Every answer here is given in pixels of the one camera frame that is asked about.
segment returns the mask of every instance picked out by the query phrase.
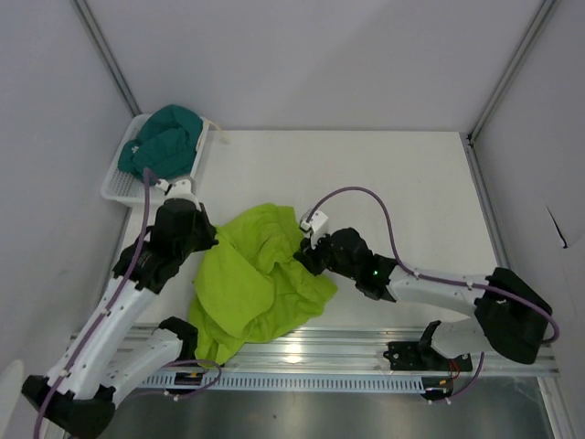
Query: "metal floor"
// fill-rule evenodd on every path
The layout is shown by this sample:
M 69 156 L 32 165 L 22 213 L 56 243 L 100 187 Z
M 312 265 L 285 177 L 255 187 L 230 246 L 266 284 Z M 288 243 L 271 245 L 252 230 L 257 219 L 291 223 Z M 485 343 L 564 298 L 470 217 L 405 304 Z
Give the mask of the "metal floor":
M 484 378 L 461 399 L 418 395 L 209 391 L 172 402 L 146 396 L 124 403 L 103 439 L 553 438 L 533 378 Z

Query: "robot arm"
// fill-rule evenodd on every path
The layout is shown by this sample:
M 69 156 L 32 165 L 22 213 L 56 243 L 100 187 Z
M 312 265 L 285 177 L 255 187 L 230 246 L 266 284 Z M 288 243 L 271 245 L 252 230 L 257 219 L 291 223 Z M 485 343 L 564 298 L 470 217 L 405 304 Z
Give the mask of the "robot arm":
M 495 350 L 513 361 L 532 364 L 548 321 L 534 309 L 485 291 L 482 285 L 506 290 L 552 314 L 550 306 L 510 270 L 489 276 L 460 276 L 424 270 L 373 253 L 354 229 L 327 230 L 328 218 L 317 210 L 301 221 L 305 232 L 295 258 L 312 274 L 325 269 L 356 282 L 373 300 L 416 302 L 457 311 L 468 318 L 455 323 L 431 322 L 418 342 L 388 343 L 385 357 L 394 370 L 449 370 L 449 361 L 468 353 Z M 461 364 L 470 369 L 470 364 Z
M 178 273 L 187 256 L 217 243 L 216 230 L 205 207 L 191 194 L 188 180 L 162 189 L 167 200 L 156 211 L 154 226 L 147 228 L 149 241 L 144 241 L 129 277 L 125 274 L 135 259 L 138 241 L 122 251 L 103 298 L 63 357 L 47 375 L 29 376 L 23 385 L 31 404 L 42 411 L 45 403 L 45 417 L 74 436 L 98 437 L 116 408 L 143 380 L 174 360 L 194 358 L 197 329 L 171 317 L 127 359 L 111 364 L 136 318 Z

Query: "white basket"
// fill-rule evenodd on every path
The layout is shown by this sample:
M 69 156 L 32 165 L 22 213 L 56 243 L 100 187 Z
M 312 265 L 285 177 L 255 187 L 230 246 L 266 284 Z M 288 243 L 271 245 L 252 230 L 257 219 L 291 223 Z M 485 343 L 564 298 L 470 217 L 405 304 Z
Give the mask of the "white basket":
M 120 153 L 122 152 L 124 145 L 126 145 L 128 141 L 136 138 L 138 132 L 150 116 L 151 114 L 141 114 L 134 117 L 130 122 L 128 129 L 126 130 L 126 133 L 124 133 L 122 141 L 120 142 L 120 146 L 118 146 L 118 151 L 116 151 L 116 155 L 113 157 L 112 163 L 110 164 L 108 174 L 106 174 L 106 178 L 101 185 L 102 197 L 119 201 L 131 208 L 142 206 L 144 204 L 144 183 L 132 174 L 122 172 L 118 169 L 118 159 L 120 158 Z M 201 132 L 195 147 L 197 153 L 195 155 L 193 167 L 191 168 L 191 173 L 189 174 L 194 182 L 203 148 L 205 147 L 207 132 L 209 131 L 209 121 L 205 118 L 201 119 L 203 120 L 203 131 Z M 165 202 L 165 194 L 163 191 L 156 187 L 151 187 L 150 202 L 153 206 L 162 205 Z

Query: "green cloth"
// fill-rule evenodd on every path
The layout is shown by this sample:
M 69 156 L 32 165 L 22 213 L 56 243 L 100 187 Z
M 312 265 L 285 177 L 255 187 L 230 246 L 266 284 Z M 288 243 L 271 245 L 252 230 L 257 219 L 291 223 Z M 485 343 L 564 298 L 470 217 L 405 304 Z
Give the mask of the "green cloth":
M 159 178 L 175 178 L 191 172 L 203 121 L 194 112 L 167 105 L 153 114 L 138 136 L 124 145 L 118 169 L 142 179 L 149 167 Z
M 188 316 L 199 331 L 198 359 L 223 364 L 245 342 L 271 341 L 323 313 L 337 287 L 293 258 L 302 238 L 294 209 L 273 204 L 218 227 Z

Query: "white wall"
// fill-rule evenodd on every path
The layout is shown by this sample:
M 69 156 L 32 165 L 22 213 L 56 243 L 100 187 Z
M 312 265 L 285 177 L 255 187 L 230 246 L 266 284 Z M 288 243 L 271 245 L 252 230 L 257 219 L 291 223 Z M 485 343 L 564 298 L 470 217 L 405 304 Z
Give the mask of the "white wall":
M 560 323 L 554 350 L 576 423 L 585 415 L 584 22 L 584 2 L 560 3 L 477 149 L 512 264 Z
M 91 0 L 143 111 L 468 132 L 539 0 Z
M 100 184 L 130 114 L 69 2 L 0 5 L 0 370 L 44 373 L 100 292 L 124 209 Z M 32 437 L 21 398 L 6 437 Z

